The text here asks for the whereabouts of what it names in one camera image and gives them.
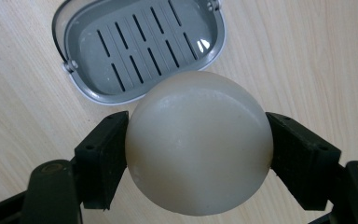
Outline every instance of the gray tray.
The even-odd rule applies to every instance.
[[[66,7],[74,11],[67,3],[53,21],[56,45],[77,87],[100,104],[127,103],[169,76],[203,69],[224,46],[218,1],[96,1],[64,20]]]

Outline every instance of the ball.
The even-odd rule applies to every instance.
[[[174,213],[207,216],[248,200],[267,176],[267,116],[245,89],[208,72],[169,77],[136,106],[126,160],[139,190]]]

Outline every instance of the light wood surface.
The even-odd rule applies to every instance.
[[[51,20],[62,0],[0,0],[0,201],[26,189],[32,170],[74,148],[105,116],[137,103],[96,105],[62,71]],[[248,90],[266,111],[292,117],[358,160],[358,0],[226,0],[227,45],[208,71]],[[271,171],[243,205],[221,215],[165,211],[124,174],[110,211],[85,223],[308,223]]]

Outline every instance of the black slot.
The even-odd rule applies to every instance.
[[[120,34],[121,40],[123,41],[123,44],[124,44],[124,47],[126,47],[126,49],[128,49],[129,46],[127,45],[127,41],[126,41],[126,39],[124,38],[123,33],[121,33],[121,29],[120,29],[120,27],[118,26],[118,23],[117,23],[117,22],[115,22],[115,26],[116,26],[116,28],[117,28],[117,30],[118,30],[118,33]]]
[[[144,79],[141,77],[141,74],[139,73],[138,66],[136,66],[135,61],[133,60],[132,56],[130,56],[133,68],[135,68],[136,75],[138,75],[139,80],[142,84],[144,84]]]
[[[175,57],[175,54],[174,54],[173,51],[172,51],[170,42],[168,42],[168,40],[165,40],[165,43],[167,44],[167,47],[168,47],[168,49],[170,50],[170,53],[171,53],[171,55],[172,55],[172,57],[173,57],[173,60],[175,61],[176,67],[179,67],[179,62],[176,60],[176,57]]]
[[[159,23],[159,20],[157,18],[156,12],[154,11],[154,9],[152,7],[150,8],[150,10],[152,11],[153,17],[156,20],[156,23],[158,25],[159,30],[161,31],[162,34],[164,34],[164,30],[162,29],[161,24]]]
[[[189,47],[190,50],[191,50],[191,53],[193,54],[194,59],[197,60],[197,59],[199,58],[199,56],[196,54],[196,51],[193,49],[193,46],[191,45],[190,40],[188,39],[187,34],[186,34],[186,33],[183,33],[183,36],[185,37],[185,40],[186,40],[186,42],[187,42],[187,44],[188,44],[188,47]]]
[[[147,49],[149,51],[149,54],[150,54],[150,57],[152,58],[153,60],[153,64],[155,65],[156,69],[157,69],[157,72],[158,72],[158,75],[161,76],[161,71],[159,70],[159,67],[158,67],[158,64],[156,62],[156,59],[154,58],[154,55],[153,55],[153,52],[150,48]]]
[[[138,27],[139,33],[141,33],[142,39],[144,40],[144,42],[146,42],[146,37],[144,35],[144,31],[142,31],[141,26],[139,25],[138,19],[136,19],[135,15],[132,15],[133,19],[135,20],[136,26]]]
[[[121,77],[118,74],[118,71],[117,71],[117,69],[116,69],[116,67],[115,67],[115,65],[113,63],[112,63],[112,68],[113,68],[113,71],[115,71],[115,75],[116,75],[118,83],[120,84],[121,90],[126,91],[126,89],[124,88],[123,82],[121,81]]]
[[[170,4],[171,10],[172,10],[173,15],[175,16],[177,22],[178,22],[178,25],[182,26],[182,23],[179,20],[178,14],[176,13],[176,9],[173,7],[173,4],[172,4],[171,0],[168,0],[168,3]]]
[[[107,49],[107,46],[106,46],[106,44],[105,44],[105,42],[104,42],[104,40],[103,40],[103,36],[101,35],[100,30],[97,30],[97,33],[98,33],[98,36],[99,36],[100,39],[101,39],[101,43],[103,43],[103,48],[105,49],[105,52],[106,52],[107,57],[110,57],[109,50]]]

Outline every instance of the beige sphere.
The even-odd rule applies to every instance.
[[[126,136],[131,177],[153,203],[207,216],[248,200],[269,171],[269,121],[240,85],[208,72],[178,74],[137,105]]]

